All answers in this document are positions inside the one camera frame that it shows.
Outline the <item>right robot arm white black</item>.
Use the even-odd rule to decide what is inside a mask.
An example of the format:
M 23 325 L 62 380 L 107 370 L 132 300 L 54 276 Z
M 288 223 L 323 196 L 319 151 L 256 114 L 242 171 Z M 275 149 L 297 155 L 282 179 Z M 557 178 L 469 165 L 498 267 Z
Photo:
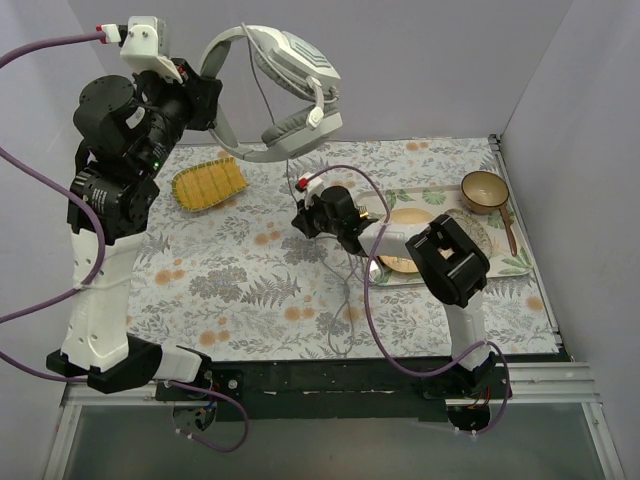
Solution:
M 316 179 L 302 178 L 295 188 L 304 198 L 297 202 L 292 225 L 307 238 L 331 234 L 346 252 L 365 258 L 368 264 L 379 256 L 409 259 L 430 293 L 443 304 L 451 360 L 443 367 L 419 372 L 402 366 L 386 351 L 366 301 L 370 331 L 386 360 L 400 372 L 421 379 L 432 393 L 471 398 L 486 389 L 495 366 L 482 313 L 489 261 L 458 223 L 445 214 L 413 225 L 396 224 L 388 216 L 371 219 L 359 211 L 344 187 L 325 188 Z

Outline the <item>white grey gaming headphones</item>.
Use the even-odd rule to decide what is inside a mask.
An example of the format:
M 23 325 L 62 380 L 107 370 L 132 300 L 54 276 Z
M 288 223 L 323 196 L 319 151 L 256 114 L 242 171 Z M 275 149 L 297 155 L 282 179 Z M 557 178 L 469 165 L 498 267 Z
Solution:
M 302 38 L 277 28 L 241 24 L 218 34 L 200 59 L 199 73 L 217 79 L 234 44 L 250 48 L 257 76 L 273 84 L 271 93 L 288 101 L 275 112 L 259 144 L 240 142 L 221 107 L 209 132 L 224 150 L 252 163 L 277 163 L 303 156 L 326 142 L 343 125 L 339 110 L 341 76 L 327 57 Z

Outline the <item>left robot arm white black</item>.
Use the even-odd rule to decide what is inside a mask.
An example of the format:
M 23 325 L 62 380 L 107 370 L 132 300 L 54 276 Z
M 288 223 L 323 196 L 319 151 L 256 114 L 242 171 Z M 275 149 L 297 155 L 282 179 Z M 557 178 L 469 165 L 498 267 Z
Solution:
M 182 58 L 169 64 L 174 79 L 150 69 L 108 75 L 79 95 L 73 124 L 82 141 L 67 210 L 79 291 L 66 338 L 46 366 L 102 393 L 168 381 L 200 400 L 213 386 L 207 357 L 140 339 L 126 325 L 134 263 L 159 194 L 155 178 L 185 131 L 213 125 L 222 90 Z

